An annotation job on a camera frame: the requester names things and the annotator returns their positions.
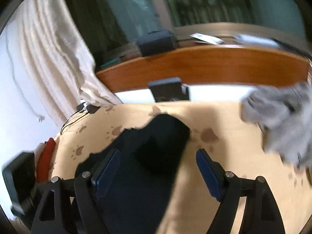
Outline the white paper card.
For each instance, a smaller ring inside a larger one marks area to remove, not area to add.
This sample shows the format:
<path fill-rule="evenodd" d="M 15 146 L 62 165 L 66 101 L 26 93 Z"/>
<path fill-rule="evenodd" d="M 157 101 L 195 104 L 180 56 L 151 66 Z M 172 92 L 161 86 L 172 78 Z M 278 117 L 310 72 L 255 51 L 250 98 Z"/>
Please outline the white paper card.
<path fill-rule="evenodd" d="M 224 43 L 224 41 L 220 38 L 217 38 L 211 35 L 201 34 L 201 33 L 191 34 L 190 37 L 194 38 L 196 42 L 202 43 L 202 44 L 220 45 Z"/>

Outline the grey garment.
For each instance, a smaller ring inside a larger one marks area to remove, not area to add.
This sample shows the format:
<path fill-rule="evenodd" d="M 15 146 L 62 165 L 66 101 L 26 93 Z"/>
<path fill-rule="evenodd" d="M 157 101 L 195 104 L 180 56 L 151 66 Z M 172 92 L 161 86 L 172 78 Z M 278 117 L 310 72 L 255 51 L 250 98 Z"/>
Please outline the grey garment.
<path fill-rule="evenodd" d="M 258 124 L 265 152 L 299 169 L 311 167 L 311 85 L 258 87 L 243 99 L 241 119 Z"/>

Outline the red cloth item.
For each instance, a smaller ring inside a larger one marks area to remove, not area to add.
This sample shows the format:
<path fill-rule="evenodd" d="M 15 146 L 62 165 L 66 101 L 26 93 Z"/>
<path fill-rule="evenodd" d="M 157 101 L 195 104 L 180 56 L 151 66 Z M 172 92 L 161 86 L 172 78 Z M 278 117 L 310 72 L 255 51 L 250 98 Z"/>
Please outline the red cloth item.
<path fill-rule="evenodd" d="M 40 143 L 35 150 L 35 170 L 38 183 L 43 183 L 49 178 L 50 163 L 55 146 L 56 141 L 49 138 L 47 142 Z"/>

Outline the black box on bed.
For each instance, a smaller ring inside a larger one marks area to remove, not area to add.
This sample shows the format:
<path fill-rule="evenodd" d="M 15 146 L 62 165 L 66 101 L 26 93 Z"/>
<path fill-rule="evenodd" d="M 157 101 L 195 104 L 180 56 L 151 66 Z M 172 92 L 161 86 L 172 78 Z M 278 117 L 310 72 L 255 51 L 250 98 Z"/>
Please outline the black box on bed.
<path fill-rule="evenodd" d="M 166 78 L 148 83 L 156 103 L 190 100 L 189 86 L 179 77 Z"/>

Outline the dark box on sill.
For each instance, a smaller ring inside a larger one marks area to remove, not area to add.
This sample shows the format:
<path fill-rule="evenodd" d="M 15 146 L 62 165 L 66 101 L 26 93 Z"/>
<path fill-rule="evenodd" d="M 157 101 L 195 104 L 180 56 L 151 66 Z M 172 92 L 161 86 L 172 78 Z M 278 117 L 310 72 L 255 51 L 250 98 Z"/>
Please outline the dark box on sill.
<path fill-rule="evenodd" d="M 178 47 L 176 36 L 169 30 L 149 32 L 138 37 L 135 44 L 142 57 L 169 52 Z"/>

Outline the black power adapter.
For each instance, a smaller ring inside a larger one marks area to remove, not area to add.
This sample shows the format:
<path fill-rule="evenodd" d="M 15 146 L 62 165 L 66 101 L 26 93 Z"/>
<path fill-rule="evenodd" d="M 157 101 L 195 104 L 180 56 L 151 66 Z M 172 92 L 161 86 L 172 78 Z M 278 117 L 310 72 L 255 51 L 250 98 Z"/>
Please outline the black power adapter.
<path fill-rule="evenodd" d="M 93 114 L 96 113 L 99 110 L 100 107 L 91 105 L 87 102 L 83 102 L 81 104 L 79 104 L 78 106 L 76 106 L 76 110 L 78 113 L 82 113 L 84 111 L 87 111 L 87 113 Z"/>

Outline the left beige curtain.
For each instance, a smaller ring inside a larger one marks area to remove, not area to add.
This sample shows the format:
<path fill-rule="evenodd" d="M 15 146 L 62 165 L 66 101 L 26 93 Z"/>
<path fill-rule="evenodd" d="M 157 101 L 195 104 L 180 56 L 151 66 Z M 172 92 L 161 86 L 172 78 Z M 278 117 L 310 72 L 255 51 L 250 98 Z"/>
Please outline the left beige curtain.
<path fill-rule="evenodd" d="M 50 118 L 60 127 L 80 99 L 95 106 L 121 104 L 95 75 L 95 60 L 65 0 L 25 0 L 13 14 L 18 52 Z"/>

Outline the black knit sweater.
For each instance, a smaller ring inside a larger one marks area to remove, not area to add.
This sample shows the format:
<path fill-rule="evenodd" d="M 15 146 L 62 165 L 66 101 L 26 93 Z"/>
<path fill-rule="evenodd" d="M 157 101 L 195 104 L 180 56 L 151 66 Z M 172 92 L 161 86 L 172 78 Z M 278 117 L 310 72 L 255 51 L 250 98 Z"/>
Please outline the black knit sweater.
<path fill-rule="evenodd" d="M 120 152 L 120 166 L 98 204 L 109 233 L 157 231 L 189 137 L 187 125 L 160 114 L 144 128 L 125 129 L 107 148 L 78 164 L 76 176 L 102 162 L 111 149 Z"/>

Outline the yellow paw print blanket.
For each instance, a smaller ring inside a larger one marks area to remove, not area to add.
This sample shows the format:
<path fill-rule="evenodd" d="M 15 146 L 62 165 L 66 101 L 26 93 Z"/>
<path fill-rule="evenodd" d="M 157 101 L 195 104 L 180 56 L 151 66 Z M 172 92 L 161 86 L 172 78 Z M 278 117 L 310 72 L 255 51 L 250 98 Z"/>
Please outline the yellow paw print blanket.
<path fill-rule="evenodd" d="M 125 104 L 78 115 L 55 138 L 51 176 L 71 179 L 89 154 L 106 148 L 126 128 L 141 128 L 160 113 L 186 124 L 190 139 L 183 154 L 166 213 L 156 233 L 205 233 L 218 208 L 195 163 L 204 148 L 210 157 L 239 177 L 265 177 L 278 204 L 286 233 L 311 233 L 311 179 L 262 150 L 262 133 L 244 123 L 241 105 L 230 102 Z"/>

